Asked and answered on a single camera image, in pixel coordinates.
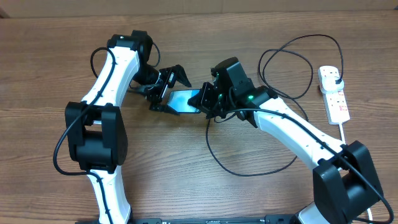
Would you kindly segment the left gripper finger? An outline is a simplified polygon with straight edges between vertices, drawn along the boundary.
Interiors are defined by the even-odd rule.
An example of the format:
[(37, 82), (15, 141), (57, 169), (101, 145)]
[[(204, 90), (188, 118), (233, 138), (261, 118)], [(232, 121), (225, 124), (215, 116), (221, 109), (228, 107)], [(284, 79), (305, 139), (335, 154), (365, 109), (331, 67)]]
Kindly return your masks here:
[(149, 107), (151, 111), (158, 111), (172, 115), (179, 115), (180, 113), (177, 112), (175, 109), (170, 107), (169, 105), (162, 105), (160, 103), (152, 103)]
[(173, 88), (176, 82), (181, 83), (185, 87), (192, 87), (192, 84), (189, 82), (187, 74), (181, 65), (171, 67), (171, 72), (173, 77), (170, 77), (171, 80), (169, 81), (169, 87)]

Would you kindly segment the Samsung Galaxy smartphone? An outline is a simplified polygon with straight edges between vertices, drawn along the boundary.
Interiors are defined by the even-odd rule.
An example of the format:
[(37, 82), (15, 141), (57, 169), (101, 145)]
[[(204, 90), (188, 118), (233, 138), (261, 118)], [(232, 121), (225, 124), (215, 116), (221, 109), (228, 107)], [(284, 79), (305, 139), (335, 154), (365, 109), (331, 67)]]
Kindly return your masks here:
[(167, 105), (178, 113), (198, 114), (200, 110), (188, 104), (188, 100), (198, 93), (199, 89), (172, 91)]

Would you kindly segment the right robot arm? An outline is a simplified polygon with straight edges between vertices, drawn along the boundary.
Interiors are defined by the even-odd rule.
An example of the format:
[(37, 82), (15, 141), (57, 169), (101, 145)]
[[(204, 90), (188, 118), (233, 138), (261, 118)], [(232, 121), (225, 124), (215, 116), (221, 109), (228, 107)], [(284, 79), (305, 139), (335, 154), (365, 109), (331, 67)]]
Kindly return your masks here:
[(314, 201), (292, 215), (291, 223), (351, 223), (386, 200), (365, 145), (347, 145), (312, 126), (270, 88), (254, 86), (236, 57), (219, 63), (211, 74), (214, 81), (203, 84), (188, 100), (190, 106), (208, 119), (235, 113), (278, 139), (312, 171)]

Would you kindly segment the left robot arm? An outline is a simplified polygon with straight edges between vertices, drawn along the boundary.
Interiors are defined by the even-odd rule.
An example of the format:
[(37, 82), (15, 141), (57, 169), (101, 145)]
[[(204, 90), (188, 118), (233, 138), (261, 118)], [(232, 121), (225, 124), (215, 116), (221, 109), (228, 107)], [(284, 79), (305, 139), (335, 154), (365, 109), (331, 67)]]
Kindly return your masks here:
[(53, 164), (61, 174), (57, 156), (64, 140), (68, 141), (71, 160), (78, 163), (77, 175), (91, 181), (99, 207), (96, 223), (132, 223), (132, 208), (127, 201), (122, 165), (127, 157), (128, 139), (121, 106), (126, 93), (142, 95), (149, 109), (177, 114), (162, 104), (165, 92), (176, 82), (190, 87), (181, 65), (156, 70), (148, 63), (154, 42), (146, 31), (131, 35), (114, 34), (103, 50), (107, 56), (96, 82), (79, 102), (65, 108), (66, 130), (58, 140)]

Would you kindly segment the white charger plug adapter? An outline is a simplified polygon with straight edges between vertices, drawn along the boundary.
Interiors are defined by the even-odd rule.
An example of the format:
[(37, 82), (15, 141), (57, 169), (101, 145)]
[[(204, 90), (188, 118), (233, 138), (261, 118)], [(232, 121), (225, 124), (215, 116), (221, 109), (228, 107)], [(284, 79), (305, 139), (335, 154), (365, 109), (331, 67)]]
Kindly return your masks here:
[(320, 80), (320, 90), (323, 94), (334, 93), (345, 87), (343, 80), (336, 77), (323, 77)]

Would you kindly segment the white power strip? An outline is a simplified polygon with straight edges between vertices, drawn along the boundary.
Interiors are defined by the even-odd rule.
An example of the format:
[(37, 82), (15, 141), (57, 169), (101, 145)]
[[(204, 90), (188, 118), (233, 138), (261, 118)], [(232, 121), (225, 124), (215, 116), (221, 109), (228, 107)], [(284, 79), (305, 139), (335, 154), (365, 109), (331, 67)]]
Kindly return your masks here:
[[(333, 66), (321, 66), (318, 69), (317, 73), (319, 84), (321, 78), (323, 77), (336, 77), (340, 79), (338, 69)], [(329, 124), (343, 124), (350, 120), (348, 106), (343, 89), (329, 94), (322, 93), (322, 95)]]

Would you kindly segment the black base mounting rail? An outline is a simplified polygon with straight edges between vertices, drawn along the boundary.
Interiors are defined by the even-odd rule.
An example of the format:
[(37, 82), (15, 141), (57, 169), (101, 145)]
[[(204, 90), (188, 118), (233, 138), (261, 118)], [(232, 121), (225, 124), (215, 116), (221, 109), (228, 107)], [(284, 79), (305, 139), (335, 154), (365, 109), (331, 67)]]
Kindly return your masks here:
[(257, 218), (188, 218), (162, 220), (160, 218), (137, 218), (127, 221), (128, 224), (299, 224), (299, 223), (328, 223), (324, 218), (299, 219), (298, 215), (278, 214)]

